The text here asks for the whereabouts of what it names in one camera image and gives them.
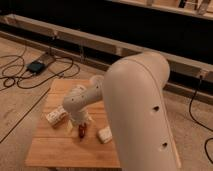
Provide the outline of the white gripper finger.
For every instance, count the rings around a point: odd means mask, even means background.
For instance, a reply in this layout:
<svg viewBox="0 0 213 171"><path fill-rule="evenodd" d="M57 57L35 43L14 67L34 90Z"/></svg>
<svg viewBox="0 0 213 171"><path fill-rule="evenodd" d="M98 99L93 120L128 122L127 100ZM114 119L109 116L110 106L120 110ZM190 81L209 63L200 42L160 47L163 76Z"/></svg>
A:
<svg viewBox="0 0 213 171"><path fill-rule="evenodd" d="M68 121L67 130L68 132L71 132L73 129L73 123L71 121Z"/></svg>
<svg viewBox="0 0 213 171"><path fill-rule="evenodd" d="M88 123L90 123L90 122L92 122L93 120L92 120L92 117L90 116L90 115L88 115L88 117L87 117L87 122Z"/></svg>

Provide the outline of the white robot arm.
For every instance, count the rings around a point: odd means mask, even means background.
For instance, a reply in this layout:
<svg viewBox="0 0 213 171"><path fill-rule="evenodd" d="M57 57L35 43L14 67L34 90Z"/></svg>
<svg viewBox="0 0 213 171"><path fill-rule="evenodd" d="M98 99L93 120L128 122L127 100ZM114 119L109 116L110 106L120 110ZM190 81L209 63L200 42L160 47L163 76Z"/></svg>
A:
<svg viewBox="0 0 213 171"><path fill-rule="evenodd" d="M179 171L180 160L163 98L169 64L156 52L113 63L86 90L74 89L62 106L73 120L102 101L123 171Z"/></svg>

